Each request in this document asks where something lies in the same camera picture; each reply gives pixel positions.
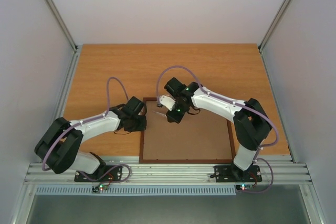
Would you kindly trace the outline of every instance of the brown border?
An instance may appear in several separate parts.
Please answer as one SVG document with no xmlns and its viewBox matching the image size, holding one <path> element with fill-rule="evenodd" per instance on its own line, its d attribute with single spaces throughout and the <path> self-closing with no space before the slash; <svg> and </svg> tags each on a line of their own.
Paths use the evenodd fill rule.
<svg viewBox="0 0 336 224">
<path fill-rule="evenodd" d="M 156 101 L 156 98 L 153 97 L 145 97 L 143 98 L 143 102 L 147 103 L 148 101 Z M 233 140 L 231 122 L 227 120 L 227 129 L 229 132 L 230 146 L 231 146 L 231 154 L 232 159 L 143 159 L 143 146 L 144 146 L 144 138 L 145 131 L 140 133 L 140 153 L 139 153 L 139 163 L 140 164 L 148 164 L 148 163 L 156 163 L 156 164 L 229 164 L 236 156 L 235 143 Z"/>
</svg>

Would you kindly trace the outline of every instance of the cardboard panel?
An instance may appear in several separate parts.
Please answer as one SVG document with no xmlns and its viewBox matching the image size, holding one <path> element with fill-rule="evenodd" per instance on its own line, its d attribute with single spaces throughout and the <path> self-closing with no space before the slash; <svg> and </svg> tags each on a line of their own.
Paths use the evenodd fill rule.
<svg viewBox="0 0 336 224">
<path fill-rule="evenodd" d="M 155 98 L 144 102 L 147 128 L 141 133 L 140 163 L 230 163 L 234 158 L 230 121 L 201 110 L 185 114 L 179 124 L 169 123 L 167 109 L 158 108 Z"/>
</svg>

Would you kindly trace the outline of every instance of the gray floor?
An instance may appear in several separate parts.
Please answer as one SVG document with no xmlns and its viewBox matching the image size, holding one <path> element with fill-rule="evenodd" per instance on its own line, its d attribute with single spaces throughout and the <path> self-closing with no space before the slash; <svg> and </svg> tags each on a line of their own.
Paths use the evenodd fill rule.
<svg viewBox="0 0 336 224">
<path fill-rule="evenodd" d="M 298 186 L 237 196 L 35 196 L 31 224 L 309 223 Z"/>
</svg>

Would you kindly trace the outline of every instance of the robotic arm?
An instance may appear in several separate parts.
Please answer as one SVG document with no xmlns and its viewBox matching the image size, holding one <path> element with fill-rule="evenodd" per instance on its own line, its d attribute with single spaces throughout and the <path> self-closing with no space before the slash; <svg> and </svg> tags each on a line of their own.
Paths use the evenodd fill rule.
<svg viewBox="0 0 336 224">
<path fill-rule="evenodd" d="M 56 174 L 73 169 L 98 179 L 105 172 L 106 164 L 94 153 L 79 151 L 80 144 L 102 133 L 118 131 L 122 128 L 128 132 L 145 130 L 146 117 L 139 114 L 143 107 L 145 104 L 142 101 L 132 97 L 126 104 L 111 107 L 107 113 L 99 116 L 75 121 L 58 118 L 36 145 L 35 153 L 44 159 L 61 134 L 72 127 L 73 129 L 64 136 L 65 140 L 58 142 L 47 156 L 46 164 Z"/>
<path fill-rule="evenodd" d="M 206 87 L 202 87 L 201 90 L 196 82 L 186 86 L 176 78 L 172 78 L 164 88 L 171 97 L 162 95 L 159 97 L 159 103 L 168 109 L 168 122 L 180 123 L 190 108 L 198 108 L 212 111 L 234 123 L 240 147 L 234 158 L 232 171 L 237 179 L 243 177 L 244 172 L 252 165 L 258 147 L 272 127 L 262 117 L 236 106 L 235 103 L 244 104 L 266 116 L 260 103 L 255 99 L 247 102 L 234 100 Z"/>
</svg>

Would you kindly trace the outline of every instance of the vent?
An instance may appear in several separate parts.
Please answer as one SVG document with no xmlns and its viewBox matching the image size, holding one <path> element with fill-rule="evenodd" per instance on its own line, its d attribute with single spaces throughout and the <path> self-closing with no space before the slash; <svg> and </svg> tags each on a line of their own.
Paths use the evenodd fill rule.
<svg viewBox="0 0 336 224">
<path fill-rule="evenodd" d="M 37 195 L 106 195 L 106 196 L 157 196 L 157 195 L 236 195 L 234 186 L 128 186 L 113 185 L 100 193 L 92 192 L 89 185 L 39 185 Z"/>
</svg>

